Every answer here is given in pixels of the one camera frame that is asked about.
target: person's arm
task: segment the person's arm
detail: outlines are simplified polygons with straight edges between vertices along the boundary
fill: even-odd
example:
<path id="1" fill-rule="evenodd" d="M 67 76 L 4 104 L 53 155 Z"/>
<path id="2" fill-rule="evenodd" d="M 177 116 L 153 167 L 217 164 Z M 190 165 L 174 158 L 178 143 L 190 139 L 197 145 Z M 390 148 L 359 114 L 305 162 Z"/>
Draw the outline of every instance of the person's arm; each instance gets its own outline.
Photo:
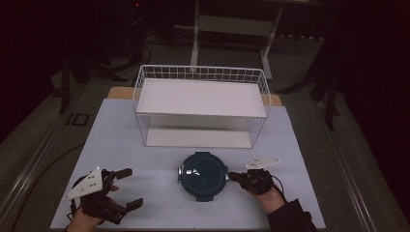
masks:
<path id="1" fill-rule="evenodd" d="M 284 204 L 277 210 L 268 214 L 271 231 L 276 232 L 308 232 L 317 231 L 311 222 L 309 212 L 304 212 L 299 200 Z"/>
<path id="2" fill-rule="evenodd" d="M 276 232 L 309 232 L 317 231 L 311 222 L 309 212 L 304 212 L 299 200 L 285 202 L 281 193 L 271 188 L 262 195 L 249 193 L 259 201 L 262 208 L 268 215 L 271 231 Z"/>

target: human hand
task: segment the human hand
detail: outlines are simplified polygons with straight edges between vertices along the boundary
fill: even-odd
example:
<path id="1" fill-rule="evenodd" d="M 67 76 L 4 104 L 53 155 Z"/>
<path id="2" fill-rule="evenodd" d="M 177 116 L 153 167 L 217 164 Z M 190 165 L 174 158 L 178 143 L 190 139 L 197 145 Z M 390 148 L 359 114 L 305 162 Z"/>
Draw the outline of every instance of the human hand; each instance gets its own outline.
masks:
<path id="1" fill-rule="evenodd" d="M 111 185 L 109 190 L 116 191 L 119 188 Z M 74 215 L 73 219 L 67 226 L 68 232 L 92 232 L 96 229 L 97 225 L 100 224 L 103 220 L 98 217 L 91 217 L 82 211 L 82 208 L 79 207 Z"/>
<path id="2" fill-rule="evenodd" d="M 280 192 L 273 187 L 271 187 L 269 191 L 263 193 L 262 195 L 257 195 L 250 191 L 248 191 L 248 193 L 257 201 L 259 201 L 259 203 L 262 205 L 262 208 L 267 214 L 277 210 L 285 204 L 285 201 Z"/>

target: white table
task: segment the white table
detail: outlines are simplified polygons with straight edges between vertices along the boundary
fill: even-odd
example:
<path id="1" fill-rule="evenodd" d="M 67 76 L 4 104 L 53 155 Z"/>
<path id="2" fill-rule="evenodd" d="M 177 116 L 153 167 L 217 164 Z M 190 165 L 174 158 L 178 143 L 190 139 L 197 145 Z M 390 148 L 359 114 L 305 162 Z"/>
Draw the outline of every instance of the white table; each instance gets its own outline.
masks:
<path id="1" fill-rule="evenodd" d="M 229 171 L 245 172 L 252 156 L 280 158 L 268 167 L 281 179 L 288 201 L 299 198 L 311 212 L 313 223 L 324 228 L 308 172 L 285 107 L 274 106 L 253 149 L 195 149 L 144 147 L 131 100 L 106 99 L 67 186 L 97 166 L 108 171 L 132 168 L 133 175 L 115 182 L 120 189 L 109 195 L 119 205 L 143 197 L 144 205 L 128 213 L 120 225 L 106 222 L 104 229 L 123 230 L 261 230 L 269 228 L 258 203 L 238 183 L 227 183 L 212 202 L 196 202 L 177 182 L 177 169 L 194 152 L 211 152 Z M 64 228 L 70 203 L 61 202 L 51 228 Z"/>

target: black curtain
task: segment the black curtain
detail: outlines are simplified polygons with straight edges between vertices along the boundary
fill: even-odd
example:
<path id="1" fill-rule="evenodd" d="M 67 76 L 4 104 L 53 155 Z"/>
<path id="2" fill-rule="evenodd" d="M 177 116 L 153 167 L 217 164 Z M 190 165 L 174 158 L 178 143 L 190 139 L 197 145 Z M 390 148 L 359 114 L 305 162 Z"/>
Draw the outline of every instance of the black curtain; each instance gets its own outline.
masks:
<path id="1" fill-rule="evenodd" d="M 0 142 L 52 92 L 61 69 L 56 1 L 0 3 Z"/>
<path id="2" fill-rule="evenodd" d="M 402 1 L 368 1 L 346 12 L 309 71 L 325 69 L 330 60 L 338 65 L 337 88 L 410 221 L 408 12 L 410 5 Z"/>

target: floor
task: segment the floor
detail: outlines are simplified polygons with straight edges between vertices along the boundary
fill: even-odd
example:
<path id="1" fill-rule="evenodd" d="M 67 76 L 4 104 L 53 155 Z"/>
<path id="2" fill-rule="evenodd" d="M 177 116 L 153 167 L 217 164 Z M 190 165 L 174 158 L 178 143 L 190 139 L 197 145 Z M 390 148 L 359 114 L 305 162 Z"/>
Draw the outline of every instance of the floor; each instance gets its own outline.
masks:
<path id="1" fill-rule="evenodd" d="M 149 49 L 144 48 L 144 57 L 147 59 L 150 53 L 150 64 L 190 63 L 187 40 L 173 44 L 151 40 L 146 45 Z M 303 79 L 320 45 L 321 41 L 315 40 L 277 38 L 269 55 L 274 76 L 269 82 L 271 90 Z M 201 46 L 198 64 L 261 68 L 257 50 L 214 44 Z M 11 231 L 15 221 L 15 231 L 49 231 L 102 100 L 111 87 L 131 85 L 137 71 L 120 73 L 128 82 L 113 82 L 97 75 L 88 84 L 72 79 L 71 104 L 64 114 L 58 113 L 60 99 L 50 96 L 0 144 L 2 231 Z M 51 77 L 57 86 L 59 76 L 57 73 Z M 331 132 L 323 123 L 324 102 L 311 101 L 308 96 L 311 87 L 280 98 L 317 193 L 327 224 L 323 231 L 409 231 L 343 95 L 337 94 L 339 116 L 335 116 L 335 131 Z M 75 115 L 89 118 L 79 126 L 73 123 Z M 26 180 L 34 188 L 19 184 L 19 180 Z"/>

